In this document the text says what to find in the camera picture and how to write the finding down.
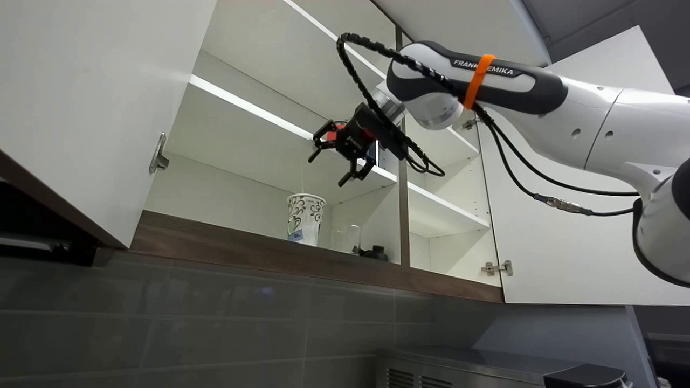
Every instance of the black cable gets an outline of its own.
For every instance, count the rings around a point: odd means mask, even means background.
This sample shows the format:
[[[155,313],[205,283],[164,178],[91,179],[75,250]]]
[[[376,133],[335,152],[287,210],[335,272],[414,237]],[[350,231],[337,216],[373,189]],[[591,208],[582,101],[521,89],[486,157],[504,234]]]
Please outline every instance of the black cable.
[[[474,113],[477,116],[488,126],[493,128],[497,132],[497,137],[511,146],[511,152],[517,156],[517,159],[531,169],[535,174],[539,174],[543,181],[549,181],[555,186],[574,189],[574,192],[584,192],[584,195],[594,195],[594,196],[641,196],[638,192],[603,192],[603,189],[589,189],[589,188],[580,188],[580,186],[569,186],[562,181],[557,181],[551,178],[548,178],[546,173],[541,173],[539,169],[535,169],[521,153],[519,148],[511,143],[511,138],[495,126],[495,120],[478,105],[474,104]]]
[[[355,44],[355,45],[363,45],[367,49],[373,49],[382,57],[387,57],[390,60],[396,60],[419,74],[423,74],[425,77],[433,79],[435,84],[440,84],[441,89],[447,89],[450,95],[458,95],[453,84],[441,77],[440,74],[435,74],[433,69],[425,67],[423,63],[419,60],[412,60],[395,49],[387,49],[386,45],[382,44],[376,44],[376,42],[369,42],[367,37],[361,37],[361,35],[340,35],[339,42],[337,42],[337,47],[339,47],[339,57],[348,69],[348,74],[352,76],[352,79],[357,84],[361,93],[365,95],[367,104],[371,105],[371,111],[383,120],[383,123],[390,123],[390,118],[383,114],[383,111],[376,104],[376,99],[371,97],[371,93],[367,91],[365,83],[361,79],[361,76],[355,74],[348,53],[345,53],[345,44]],[[503,152],[503,145],[501,145],[501,138],[509,145],[509,148],[517,156],[517,159],[529,166],[535,174],[539,174],[541,179],[555,184],[555,186],[561,186],[561,188],[566,188],[566,189],[574,189],[574,192],[584,192],[584,195],[600,195],[600,196],[638,196],[638,192],[603,192],[603,189],[589,189],[589,188],[577,188],[577,186],[569,186],[569,184],[562,184],[562,181],[557,181],[548,174],[543,174],[539,169],[535,169],[519,152],[517,146],[503,133],[503,130],[495,126],[495,120],[478,105],[474,104],[474,113],[477,116],[489,128],[493,141],[495,141],[495,146],[497,146],[497,153],[501,153],[501,159],[509,173],[509,178],[513,179],[513,184],[523,192],[529,195],[531,199],[539,201],[539,203],[546,203],[549,208],[557,208],[561,211],[569,211],[569,214],[584,214],[584,216],[600,216],[600,219],[611,219],[611,216],[622,216],[622,214],[631,214],[633,210],[621,210],[621,211],[593,211],[593,210],[586,210],[586,208],[577,208],[577,206],[571,206],[566,201],[559,201],[559,199],[551,199],[551,196],[543,196],[543,195],[537,195],[529,188],[521,186],[521,181],[516,178],[504,152]],[[431,173],[428,170],[428,164],[433,169],[438,169],[409,138],[408,138],[409,146],[423,157],[425,166],[421,166],[417,159],[412,157],[405,157],[409,162],[409,166],[419,173]]]

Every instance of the white vase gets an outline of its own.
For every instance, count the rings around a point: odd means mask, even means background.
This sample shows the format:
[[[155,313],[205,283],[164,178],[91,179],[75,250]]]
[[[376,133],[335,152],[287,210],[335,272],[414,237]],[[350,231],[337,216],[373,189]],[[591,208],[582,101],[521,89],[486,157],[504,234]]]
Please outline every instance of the white vase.
[[[308,192],[287,196],[287,240],[304,245],[320,245],[325,199]]]

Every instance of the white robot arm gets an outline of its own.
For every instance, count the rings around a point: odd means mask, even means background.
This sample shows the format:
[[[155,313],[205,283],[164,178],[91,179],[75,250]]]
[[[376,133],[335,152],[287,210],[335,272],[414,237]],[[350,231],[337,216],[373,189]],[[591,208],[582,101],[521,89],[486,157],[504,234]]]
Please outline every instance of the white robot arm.
[[[401,60],[390,63],[373,99],[386,114],[404,105],[423,128],[458,128],[478,57],[435,44],[398,54],[435,71],[440,86]],[[622,91],[559,77],[543,69],[493,60],[477,101],[509,118],[541,156],[635,188],[633,245],[659,279],[690,287],[690,99]]]

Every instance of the gray tile backsplash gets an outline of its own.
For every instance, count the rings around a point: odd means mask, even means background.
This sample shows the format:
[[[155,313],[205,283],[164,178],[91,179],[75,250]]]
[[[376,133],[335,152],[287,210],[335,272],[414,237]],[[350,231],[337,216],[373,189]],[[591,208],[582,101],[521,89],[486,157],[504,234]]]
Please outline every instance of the gray tile backsplash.
[[[435,345],[433,300],[119,254],[0,259],[0,388],[373,388],[382,348]]]

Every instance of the open cabinet door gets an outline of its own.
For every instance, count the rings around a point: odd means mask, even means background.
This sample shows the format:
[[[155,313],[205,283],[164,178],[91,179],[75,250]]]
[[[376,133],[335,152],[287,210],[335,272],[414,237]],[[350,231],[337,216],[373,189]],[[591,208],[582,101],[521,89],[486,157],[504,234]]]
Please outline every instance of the open cabinet door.
[[[214,6],[3,0],[0,178],[129,245]]]
[[[657,59],[641,29],[621,32],[600,45],[569,57],[551,67],[557,74],[602,86],[673,93]],[[555,164],[529,148],[517,132],[501,126],[548,174],[584,188],[630,189],[630,186],[593,173]],[[513,276],[503,275],[509,305],[687,305],[690,291],[648,275],[631,249],[631,216],[571,216],[523,196],[501,164],[488,132],[482,159],[491,201],[491,219],[501,261],[513,263]],[[631,199],[584,196],[551,188],[511,157],[517,178],[533,189],[566,199],[593,210],[626,210]]]

